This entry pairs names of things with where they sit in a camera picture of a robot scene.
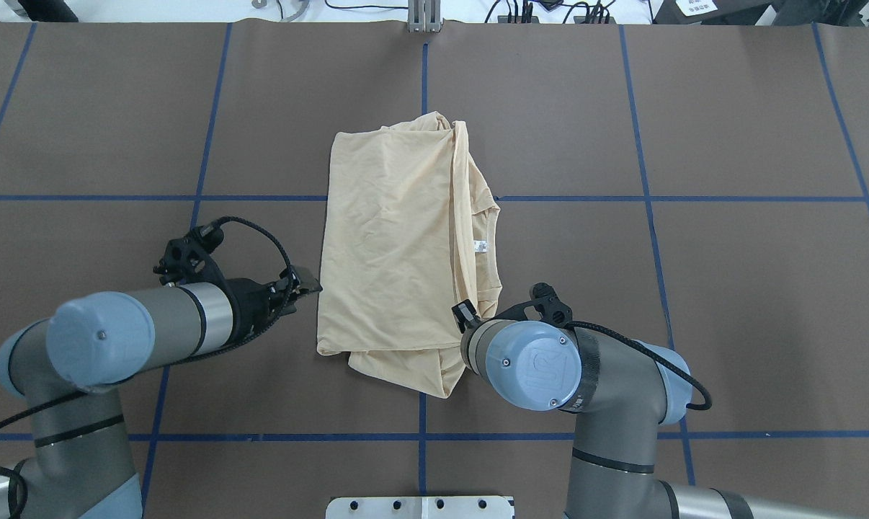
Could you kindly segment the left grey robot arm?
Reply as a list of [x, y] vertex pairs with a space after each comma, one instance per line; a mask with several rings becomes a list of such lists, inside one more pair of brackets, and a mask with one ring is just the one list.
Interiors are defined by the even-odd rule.
[[[275, 280], [223, 274], [213, 252], [230, 221], [273, 243], [282, 256]], [[170, 240], [153, 272], [159, 287], [69, 300], [1, 345], [0, 384], [27, 408], [1, 420], [0, 430], [28, 418], [35, 451], [0, 466], [0, 518], [141, 518], [119, 387], [240, 348], [322, 289], [273, 234], [230, 216]]]

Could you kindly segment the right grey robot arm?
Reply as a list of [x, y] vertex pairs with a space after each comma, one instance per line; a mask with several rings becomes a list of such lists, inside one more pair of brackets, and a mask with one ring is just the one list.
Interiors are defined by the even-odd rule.
[[506, 308], [487, 312], [462, 296], [450, 310], [470, 374], [513, 407], [574, 418], [564, 518], [860, 517], [662, 479], [662, 428], [711, 410], [713, 395], [685, 357], [589, 318], [587, 302], [536, 283]]

